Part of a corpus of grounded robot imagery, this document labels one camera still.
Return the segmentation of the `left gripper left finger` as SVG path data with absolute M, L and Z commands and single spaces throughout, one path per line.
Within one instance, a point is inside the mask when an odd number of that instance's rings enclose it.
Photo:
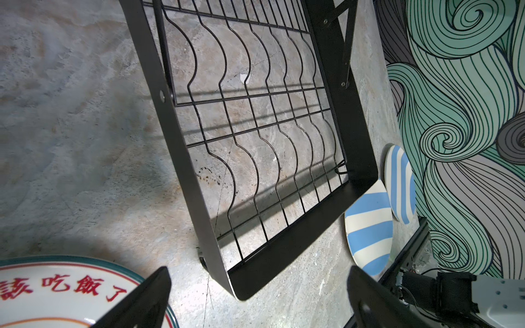
M 172 281 L 161 266 L 92 327 L 161 327 Z

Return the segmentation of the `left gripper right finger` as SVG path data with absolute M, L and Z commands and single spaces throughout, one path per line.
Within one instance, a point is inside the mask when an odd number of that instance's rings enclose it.
M 391 288 L 375 281 L 359 266 L 353 266 L 347 279 L 347 291 L 354 311 L 348 327 L 438 327 L 425 306 L 433 306 L 436 283 L 410 271 L 393 278 Z

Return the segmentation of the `blue striped plate large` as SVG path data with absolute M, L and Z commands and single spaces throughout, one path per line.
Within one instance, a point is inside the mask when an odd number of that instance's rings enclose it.
M 377 180 L 346 211 L 345 234 L 355 265 L 370 276 L 387 266 L 392 249 L 392 209 L 384 183 Z

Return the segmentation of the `black wire dish rack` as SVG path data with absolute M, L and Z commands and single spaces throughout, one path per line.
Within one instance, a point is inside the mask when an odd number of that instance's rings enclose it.
M 122 1 L 211 278 L 248 300 L 377 180 L 357 1 Z

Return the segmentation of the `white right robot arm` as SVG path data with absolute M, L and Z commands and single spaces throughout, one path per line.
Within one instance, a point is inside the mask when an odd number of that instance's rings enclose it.
M 396 277 L 399 299 L 444 327 L 523 327 L 524 281 L 471 273 L 410 271 Z

